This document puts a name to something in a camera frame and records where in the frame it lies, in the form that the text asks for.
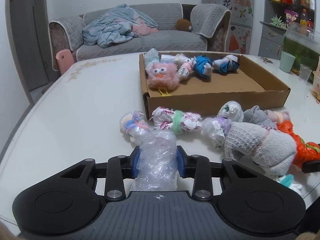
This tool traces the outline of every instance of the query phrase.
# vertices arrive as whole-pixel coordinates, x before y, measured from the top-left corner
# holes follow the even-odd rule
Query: pink plush toy
[[[180,81],[177,66],[173,63],[153,63],[153,66],[146,72],[148,86],[157,89],[162,97],[170,96],[168,91],[174,90]]]
[[[265,113],[267,114],[268,118],[275,123],[282,123],[283,121],[290,121],[290,115],[288,111],[274,112],[271,110],[266,110]]]

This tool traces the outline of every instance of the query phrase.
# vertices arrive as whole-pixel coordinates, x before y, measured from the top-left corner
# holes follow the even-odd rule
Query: cabinet drawer
[[[277,28],[264,25],[262,27],[262,37],[265,39],[268,39],[269,41],[274,41],[276,43],[279,43],[282,45],[283,37],[284,37],[285,31],[279,30]]]
[[[259,57],[280,59],[281,49],[282,49],[282,45],[273,41],[269,41],[265,38],[261,38],[258,55]]]

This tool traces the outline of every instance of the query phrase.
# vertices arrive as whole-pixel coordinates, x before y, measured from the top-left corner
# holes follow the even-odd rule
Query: refrigerator
[[[252,34],[253,0],[202,0],[202,3],[221,4],[231,11],[226,51],[248,54]]]

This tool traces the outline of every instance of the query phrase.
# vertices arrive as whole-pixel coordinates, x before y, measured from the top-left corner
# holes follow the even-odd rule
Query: table
[[[246,56],[285,82],[291,93],[285,107],[294,131],[306,141],[319,142],[320,106],[297,76],[282,72],[279,61],[263,63]],[[116,155],[129,155],[134,145],[119,130],[119,119],[132,110],[144,111],[139,76],[139,54],[118,55],[75,63],[36,103],[25,118],[0,164],[0,219],[18,233],[12,202],[24,189],[85,159],[106,162]],[[223,151],[214,149],[199,133],[177,137],[188,155],[201,154],[221,162]],[[303,184],[306,206],[320,196],[320,174],[289,171]],[[215,195],[221,193],[219,179],[213,178]],[[125,180],[129,193],[132,180]],[[178,179],[179,190],[192,190],[193,179]],[[96,192],[103,195],[104,181],[98,179]]]

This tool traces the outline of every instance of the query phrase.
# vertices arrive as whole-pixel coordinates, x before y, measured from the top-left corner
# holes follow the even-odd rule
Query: gray sock
[[[272,122],[268,118],[268,115],[264,111],[262,111],[259,106],[254,106],[251,109],[244,111],[243,122],[277,128],[276,123]]]
[[[290,135],[247,122],[231,122],[224,151],[236,161],[247,155],[266,173],[277,176],[288,172],[297,152]]]

